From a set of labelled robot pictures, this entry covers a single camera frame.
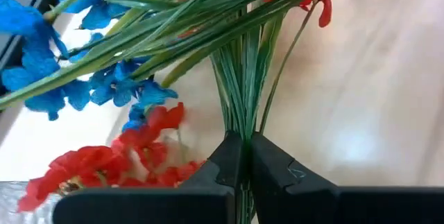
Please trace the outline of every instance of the flower bouquet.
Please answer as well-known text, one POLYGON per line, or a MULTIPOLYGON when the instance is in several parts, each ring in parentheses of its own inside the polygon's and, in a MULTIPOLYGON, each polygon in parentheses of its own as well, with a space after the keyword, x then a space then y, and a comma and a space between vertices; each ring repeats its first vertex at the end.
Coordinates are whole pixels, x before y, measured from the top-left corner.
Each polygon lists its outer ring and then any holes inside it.
MULTIPOLYGON (((10 93, 0 98, 0 109, 24 101, 54 121, 65 98, 79 111, 89 102, 112 100, 117 107, 136 102, 111 147, 88 146, 53 160, 43 177, 29 182, 19 211, 33 211, 51 193, 65 196, 86 187, 177 187, 189 178, 202 161, 164 166, 169 149, 160 141, 162 131, 179 130, 184 105, 170 110, 161 105, 178 98, 169 86, 205 58, 212 61, 225 129, 248 146, 254 132, 264 132, 280 74, 318 4, 323 4, 319 26, 325 27, 332 18, 331 0, 60 0, 43 14, 14 0, 0 0, 0 31, 24 38, 22 66, 1 73, 10 93), (307 14, 259 117, 276 40, 293 7, 307 14), (89 11, 80 28, 96 30, 111 19, 118 22, 104 36, 95 33, 85 46, 67 50, 51 23, 62 12, 83 10, 89 11), (60 55, 50 49, 50 42, 60 55), (61 67, 61 62, 69 65, 61 67), (158 83, 156 73, 170 66, 158 83), (79 78, 87 74, 89 80, 79 78)), ((248 191, 248 180, 245 185, 248 191)), ((245 203, 249 206, 243 215, 251 217, 253 203, 245 203)))

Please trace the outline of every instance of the floor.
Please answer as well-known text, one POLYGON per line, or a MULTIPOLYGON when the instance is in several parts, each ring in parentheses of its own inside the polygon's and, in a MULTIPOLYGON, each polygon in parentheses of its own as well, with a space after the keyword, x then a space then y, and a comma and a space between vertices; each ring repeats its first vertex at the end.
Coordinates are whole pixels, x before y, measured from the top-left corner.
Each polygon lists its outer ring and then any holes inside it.
MULTIPOLYGON (((337 184, 444 186, 443 3, 333 0, 332 23, 321 29, 313 18, 296 46, 265 135, 337 184)), ((287 15, 276 60, 303 17, 298 8, 287 15)), ((188 156, 207 157, 223 137, 209 62, 174 88, 188 109, 188 156)), ((0 162, 5 155, 11 161, 0 180, 39 176, 62 151, 109 143, 127 110, 90 105, 81 113, 63 110, 55 123, 22 110, 0 147, 0 162)))

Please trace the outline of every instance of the gray surface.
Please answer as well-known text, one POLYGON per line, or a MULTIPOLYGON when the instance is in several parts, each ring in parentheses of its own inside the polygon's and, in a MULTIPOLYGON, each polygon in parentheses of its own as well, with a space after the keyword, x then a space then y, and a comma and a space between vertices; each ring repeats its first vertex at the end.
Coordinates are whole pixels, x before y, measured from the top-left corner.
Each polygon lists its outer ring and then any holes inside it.
POLYGON ((50 196, 34 212, 17 213, 17 201, 25 194, 27 182, 0 182, 1 224, 52 224, 52 210, 60 199, 50 196))

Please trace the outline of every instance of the black plastic part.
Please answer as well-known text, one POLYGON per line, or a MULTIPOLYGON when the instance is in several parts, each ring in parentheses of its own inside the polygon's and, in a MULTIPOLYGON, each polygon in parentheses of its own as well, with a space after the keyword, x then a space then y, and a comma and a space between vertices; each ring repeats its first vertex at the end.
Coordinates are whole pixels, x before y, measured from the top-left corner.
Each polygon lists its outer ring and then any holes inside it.
POLYGON ((252 144, 261 224, 444 223, 444 188, 338 187, 261 135, 252 144))
POLYGON ((255 134, 252 187, 260 223, 332 223, 337 187, 255 134))
POLYGON ((228 133, 199 171, 178 189, 84 190, 55 206, 53 223, 236 223, 241 152, 239 136, 228 133))

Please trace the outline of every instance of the light wood surface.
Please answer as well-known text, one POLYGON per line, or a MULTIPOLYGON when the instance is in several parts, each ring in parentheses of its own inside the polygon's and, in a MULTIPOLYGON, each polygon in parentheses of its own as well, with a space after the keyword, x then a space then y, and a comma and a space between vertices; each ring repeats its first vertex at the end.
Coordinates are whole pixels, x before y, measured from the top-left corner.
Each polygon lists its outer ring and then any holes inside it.
MULTIPOLYGON (((317 8, 285 68, 265 135, 337 184, 444 185, 443 3, 333 0, 324 29, 317 8)), ((304 14, 287 15, 277 60, 304 14)), ((223 136, 208 60, 174 88, 189 109, 184 140, 208 156, 223 136)))

